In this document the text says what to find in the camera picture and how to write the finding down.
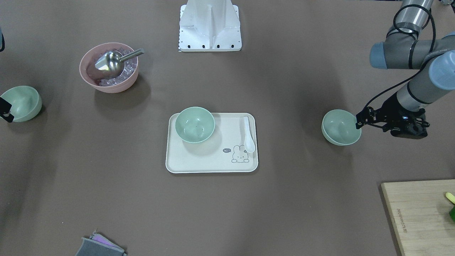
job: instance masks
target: wooden cutting board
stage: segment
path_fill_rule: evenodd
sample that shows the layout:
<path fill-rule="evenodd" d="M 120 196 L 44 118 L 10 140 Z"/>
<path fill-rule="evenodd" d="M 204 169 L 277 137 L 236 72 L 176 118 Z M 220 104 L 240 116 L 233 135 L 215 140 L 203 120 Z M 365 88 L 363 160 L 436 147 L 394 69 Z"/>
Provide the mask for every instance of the wooden cutting board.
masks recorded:
<path fill-rule="evenodd" d="M 403 256 L 455 256 L 453 204 L 455 179 L 381 184 Z"/>

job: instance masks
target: white tray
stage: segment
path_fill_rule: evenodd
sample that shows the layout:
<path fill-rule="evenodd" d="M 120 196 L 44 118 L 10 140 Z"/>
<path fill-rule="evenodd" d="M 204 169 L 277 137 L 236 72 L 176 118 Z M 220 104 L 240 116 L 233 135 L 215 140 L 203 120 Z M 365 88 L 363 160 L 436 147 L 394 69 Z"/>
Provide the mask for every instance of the white tray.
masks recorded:
<path fill-rule="evenodd" d="M 201 143 L 183 141 L 175 130 L 178 113 L 169 119 L 166 168 L 172 173 L 233 173 L 252 172 L 259 164 L 256 123 L 248 113 L 212 113 L 215 130 Z M 251 135 L 256 144 L 253 153 L 245 151 L 243 117 L 250 121 Z"/>

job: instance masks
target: folded cloth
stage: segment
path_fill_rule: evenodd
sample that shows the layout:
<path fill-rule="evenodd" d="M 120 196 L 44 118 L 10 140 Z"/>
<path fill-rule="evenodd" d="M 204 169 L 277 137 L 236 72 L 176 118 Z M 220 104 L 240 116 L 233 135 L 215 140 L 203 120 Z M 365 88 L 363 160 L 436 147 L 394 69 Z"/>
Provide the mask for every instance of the folded cloth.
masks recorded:
<path fill-rule="evenodd" d="M 126 256 L 126 253 L 118 245 L 94 232 L 90 238 L 82 238 L 82 245 L 76 256 Z"/>

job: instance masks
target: blue joint cap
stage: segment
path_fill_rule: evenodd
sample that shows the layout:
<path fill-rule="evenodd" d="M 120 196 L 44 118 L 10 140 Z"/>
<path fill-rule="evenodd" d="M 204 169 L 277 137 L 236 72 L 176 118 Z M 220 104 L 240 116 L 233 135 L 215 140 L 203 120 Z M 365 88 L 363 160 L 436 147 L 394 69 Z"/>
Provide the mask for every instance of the blue joint cap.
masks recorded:
<path fill-rule="evenodd" d="M 455 89 L 455 50 L 437 57 L 430 65 L 428 75 L 431 82 L 443 90 Z"/>
<path fill-rule="evenodd" d="M 387 69 L 384 55 L 384 42 L 375 43 L 370 51 L 370 64 L 375 68 Z"/>
<path fill-rule="evenodd" d="M 444 36 L 443 38 L 446 38 L 446 37 L 448 37 L 448 36 L 455 36 L 455 31 L 454 31 L 454 32 L 452 32 L 452 33 L 449 33 L 449 34 L 447 34 L 447 35 L 446 35 L 446 36 Z"/>

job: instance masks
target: rabbit illustration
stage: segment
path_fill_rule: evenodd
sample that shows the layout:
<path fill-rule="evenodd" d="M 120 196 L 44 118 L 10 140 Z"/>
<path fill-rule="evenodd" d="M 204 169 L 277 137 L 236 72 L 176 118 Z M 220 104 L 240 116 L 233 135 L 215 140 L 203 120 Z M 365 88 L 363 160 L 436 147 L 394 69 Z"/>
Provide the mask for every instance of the rabbit illustration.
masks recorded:
<path fill-rule="evenodd" d="M 248 160 L 248 154 L 247 151 L 245 150 L 244 145 L 236 145 L 234 146 L 234 153 L 232 154 L 232 160 L 231 162 L 233 163 L 248 163 L 250 160 Z"/>

